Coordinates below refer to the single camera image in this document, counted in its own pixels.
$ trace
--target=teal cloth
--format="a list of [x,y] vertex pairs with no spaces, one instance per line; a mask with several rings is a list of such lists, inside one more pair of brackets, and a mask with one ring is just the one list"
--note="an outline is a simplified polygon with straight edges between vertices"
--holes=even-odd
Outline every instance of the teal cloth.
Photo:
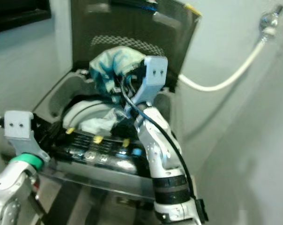
[[[115,87],[114,76],[124,76],[136,68],[144,54],[126,46],[118,46],[104,51],[89,63],[91,77],[96,88],[103,96],[111,97],[110,91]],[[119,98],[112,97],[118,103]]]

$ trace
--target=white cloth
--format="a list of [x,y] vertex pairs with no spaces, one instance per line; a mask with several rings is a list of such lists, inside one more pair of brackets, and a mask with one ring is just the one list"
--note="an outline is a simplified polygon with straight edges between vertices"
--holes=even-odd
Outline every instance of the white cloth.
[[126,116],[120,109],[111,109],[103,118],[92,118],[79,124],[79,129],[100,136],[110,136],[111,129]]

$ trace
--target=wire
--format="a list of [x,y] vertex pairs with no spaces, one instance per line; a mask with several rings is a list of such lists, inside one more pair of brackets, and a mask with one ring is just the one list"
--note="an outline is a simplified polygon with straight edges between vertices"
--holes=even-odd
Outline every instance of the wire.
[[229,77],[227,80],[225,80],[224,82],[213,86],[213,87],[204,87],[201,85],[198,85],[194,82],[192,82],[191,80],[189,80],[186,76],[184,76],[183,74],[179,75],[179,80],[181,80],[184,84],[186,84],[187,86],[199,90],[199,91],[206,91],[206,92],[211,92],[211,91],[216,91],[216,90],[221,90],[227,86],[229,86],[230,84],[232,84],[233,82],[235,82],[238,78],[240,78],[240,76],[242,76],[244,74],[244,72],[249,68],[249,66],[253,63],[253,61],[255,60],[255,58],[258,56],[258,54],[262,51],[264,45],[266,43],[265,38],[262,38],[260,40],[260,42],[257,44],[257,46],[255,47],[255,49],[252,51],[252,53],[250,54],[250,56],[246,59],[246,61],[244,62],[244,64],[231,76]]
[[194,196],[194,188],[193,188],[193,183],[192,183],[192,179],[191,179],[191,176],[190,176],[190,173],[188,171],[188,168],[187,168],[187,165],[185,164],[185,161],[182,157],[182,155],[180,154],[180,151],[179,149],[177,148],[177,146],[175,145],[175,143],[172,141],[172,139],[169,137],[169,135],[165,132],[165,130],[159,126],[158,123],[156,123],[154,120],[152,120],[147,114],[145,114],[142,110],[140,110],[134,103],[133,101],[127,96],[126,92],[125,92],[125,79],[126,79],[126,76],[124,76],[122,78],[122,81],[121,81],[121,94],[123,95],[123,97],[125,98],[125,100],[127,101],[127,103],[133,108],[135,109],[143,118],[145,118],[146,120],[148,120],[150,123],[152,123],[162,134],[163,136],[166,138],[166,140],[170,143],[170,145],[173,147],[173,149],[175,150],[178,158],[179,158],[179,161],[180,163],[182,164],[182,167],[184,169],[184,172],[186,174],[186,179],[187,179],[187,183],[188,183],[188,187],[189,187],[189,190],[190,190],[190,196],[195,199],[195,196]]
[[130,89],[130,91],[132,92],[133,95],[136,94],[136,91],[135,91],[135,88],[132,85],[131,79],[129,80],[129,89]]

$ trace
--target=black cable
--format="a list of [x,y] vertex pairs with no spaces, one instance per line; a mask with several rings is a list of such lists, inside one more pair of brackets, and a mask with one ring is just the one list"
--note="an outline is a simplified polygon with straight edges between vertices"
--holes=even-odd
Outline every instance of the black cable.
[[130,89],[130,91],[132,92],[133,95],[136,94],[136,90],[134,89],[134,87],[133,87],[133,85],[131,83],[131,79],[129,80],[129,89]]
[[140,110],[134,103],[133,101],[127,96],[126,92],[125,92],[125,80],[126,80],[126,76],[124,76],[122,78],[121,81],[121,93],[123,95],[123,97],[125,98],[126,102],[133,108],[135,109],[143,118],[147,119],[150,123],[152,123],[162,134],[163,136],[166,138],[166,140],[170,143],[170,145],[174,148],[180,163],[182,164],[182,167],[184,169],[184,172],[186,174],[186,179],[187,179],[187,183],[189,186],[189,190],[190,190],[190,196],[193,199],[196,199],[194,196],[194,188],[193,188],[193,183],[192,183],[192,179],[190,176],[190,173],[188,171],[187,165],[185,164],[185,161],[182,157],[182,155],[179,152],[179,149],[177,148],[177,146],[175,145],[175,143],[172,141],[172,139],[169,137],[169,135],[165,132],[165,130],[159,126],[158,123],[156,123],[154,120],[152,120],[148,115],[146,115],[142,110]]

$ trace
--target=white hose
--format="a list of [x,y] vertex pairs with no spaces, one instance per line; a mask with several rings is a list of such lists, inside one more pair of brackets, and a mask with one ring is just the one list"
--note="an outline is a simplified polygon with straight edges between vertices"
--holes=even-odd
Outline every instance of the white hose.
[[249,66],[251,65],[251,63],[254,61],[254,59],[258,56],[258,54],[262,51],[264,45],[266,43],[265,39],[262,39],[257,46],[255,47],[255,49],[253,50],[253,52],[251,53],[251,55],[247,58],[247,60],[244,62],[244,64],[230,77],[228,78],[226,81],[213,86],[213,87],[204,87],[201,85],[198,85],[194,82],[192,82],[191,80],[189,80],[186,76],[184,76],[183,74],[179,75],[179,80],[181,80],[183,83],[185,83],[187,86],[199,90],[199,91],[216,91],[216,90],[220,90],[223,89],[227,86],[229,86],[230,84],[232,84],[233,82],[235,82],[238,78],[240,78],[240,76],[243,75],[243,73],[249,68]]

